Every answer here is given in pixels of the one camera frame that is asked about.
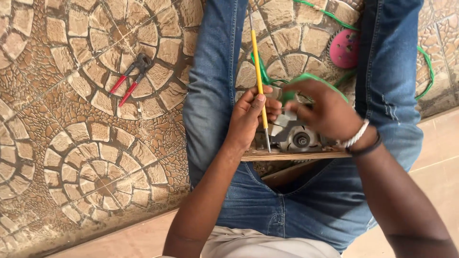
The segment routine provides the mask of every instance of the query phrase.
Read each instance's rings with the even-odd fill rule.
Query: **jeans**
[[[228,131],[246,6],[247,0],[206,3],[183,109],[192,187]],[[357,67],[355,109],[377,127],[406,171],[418,157],[423,138],[414,109],[421,6],[422,0],[367,0]],[[252,163],[241,162],[216,225],[324,241],[339,252],[377,225],[352,159],[321,160],[306,174],[288,193],[279,193],[263,183]]]

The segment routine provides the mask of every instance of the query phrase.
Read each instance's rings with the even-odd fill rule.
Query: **red handle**
[[[118,81],[115,83],[115,86],[110,90],[110,93],[113,94],[115,93],[115,91],[119,88],[119,86],[123,83],[123,81],[126,79],[127,77],[124,76],[124,75],[121,75],[121,77],[118,79]]]
[[[131,87],[129,87],[129,89],[126,91],[126,94],[124,94],[123,99],[120,101],[118,107],[121,107],[126,102],[126,100],[129,98],[129,96],[131,96],[131,93],[137,87],[137,84],[138,84],[137,82],[132,83]]]

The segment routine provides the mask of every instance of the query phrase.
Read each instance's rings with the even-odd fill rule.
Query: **fingernail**
[[[258,99],[259,101],[264,101],[264,100],[266,99],[266,96],[265,96],[264,94],[258,94],[258,95],[257,95],[257,99]]]

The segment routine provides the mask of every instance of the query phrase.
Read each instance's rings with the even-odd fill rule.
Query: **black wristband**
[[[381,143],[382,143],[381,134],[378,131],[376,131],[376,141],[375,141],[375,143],[373,145],[368,146],[368,147],[364,148],[363,150],[359,150],[359,151],[351,151],[350,148],[346,148],[346,152],[351,154],[352,157],[363,156],[363,155],[366,155],[366,154],[374,151],[377,147],[379,147],[379,145],[381,145]]]

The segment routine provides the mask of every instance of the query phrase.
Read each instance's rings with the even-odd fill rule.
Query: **yellow screwdriver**
[[[255,60],[255,73],[257,74],[258,94],[263,94],[263,85],[261,83],[261,72],[260,72],[260,60],[258,59],[257,36],[255,34],[255,30],[253,29],[252,8],[250,6],[249,6],[249,21],[250,21],[250,36],[252,37],[253,57]],[[269,145],[269,135],[268,135],[268,118],[266,117],[266,107],[265,106],[263,106],[263,110],[261,111],[261,118],[263,120],[264,134],[266,136],[266,145],[268,146],[269,153],[271,153],[271,146]]]

